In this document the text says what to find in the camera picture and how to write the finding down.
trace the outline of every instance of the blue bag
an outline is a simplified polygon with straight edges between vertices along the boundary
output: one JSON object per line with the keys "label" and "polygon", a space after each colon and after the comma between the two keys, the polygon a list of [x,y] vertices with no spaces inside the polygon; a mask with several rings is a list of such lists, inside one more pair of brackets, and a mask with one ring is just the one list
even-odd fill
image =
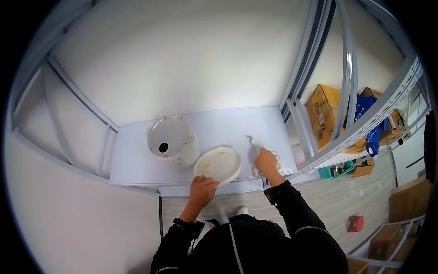
{"label": "blue bag", "polygon": [[[360,96],[357,95],[357,104],[356,104],[356,116],[354,117],[354,121],[356,122],[370,107],[377,101],[376,98],[372,96]],[[367,140],[367,152],[371,157],[374,157],[379,152],[379,142],[380,142],[380,134],[381,130],[385,132],[388,129],[388,118],[385,118],[382,123],[380,123],[377,127],[371,130],[365,136]]]}

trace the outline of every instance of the black wristband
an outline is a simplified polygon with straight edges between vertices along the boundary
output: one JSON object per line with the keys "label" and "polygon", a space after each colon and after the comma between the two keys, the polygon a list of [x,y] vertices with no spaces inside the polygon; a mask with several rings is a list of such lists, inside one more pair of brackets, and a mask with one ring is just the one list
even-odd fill
{"label": "black wristband", "polygon": [[201,231],[204,228],[204,223],[203,222],[199,222],[196,221],[196,223],[186,223],[183,220],[181,220],[180,218],[175,218],[173,220],[174,224],[179,225],[180,227],[184,228],[185,230],[187,230],[187,232],[189,232],[193,238],[197,239],[199,238],[199,235],[201,235]]}
{"label": "black wristband", "polygon": [[266,195],[266,198],[268,198],[268,201],[272,205],[275,205],[277,203],[276,201],[277,196],[281,193],[282,190],[286,189],[289,186],[290,186],[290,182],[289,180],[286,180],[284,183],[278,186],[274,186],[264,190],[263,193]]}

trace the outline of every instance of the rice cooker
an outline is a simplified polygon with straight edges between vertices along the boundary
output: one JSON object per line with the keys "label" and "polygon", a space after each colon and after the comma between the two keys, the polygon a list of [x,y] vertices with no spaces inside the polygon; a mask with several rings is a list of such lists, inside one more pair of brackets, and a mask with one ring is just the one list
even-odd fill
{"label": "rice cooker", "polygon": [[191,166],[201,149],[189,121],[183,116],[164,116],[147,130],[153,156],[179,168]]}

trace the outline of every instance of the white countertop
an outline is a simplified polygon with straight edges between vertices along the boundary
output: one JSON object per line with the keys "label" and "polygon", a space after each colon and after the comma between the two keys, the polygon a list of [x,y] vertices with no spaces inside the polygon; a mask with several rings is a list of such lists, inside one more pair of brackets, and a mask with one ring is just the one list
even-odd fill
{"label": "white countertop", "polygon": [[[240,153],[241,172],[234,181],[263,178],[253,176],[256,150],[246,134],[251,135],[268,150],[280,154],[282,175],[297,171],[289,144],[286,126],[278,107],[255,107],[217,110],[183,115],[186,117],[201,148],[201,155],[219,146],[228,146]],[[109,181],[116,185],[189,185],[194,177],[193,165],[179,169],[152,156],[148,148],[146,130],[158,120],[119,128]]]}

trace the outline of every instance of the white sneaker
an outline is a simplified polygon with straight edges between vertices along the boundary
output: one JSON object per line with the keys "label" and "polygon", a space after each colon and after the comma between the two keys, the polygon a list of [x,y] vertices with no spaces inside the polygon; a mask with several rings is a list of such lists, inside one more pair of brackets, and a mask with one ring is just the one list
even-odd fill
{"label": "white sneaker", "polygon": [[249,215],[249,210],[246,206],[242,206],[241,208],[239,208],[239,210],[237,211],[238,215],[241,214],[248,214]]}

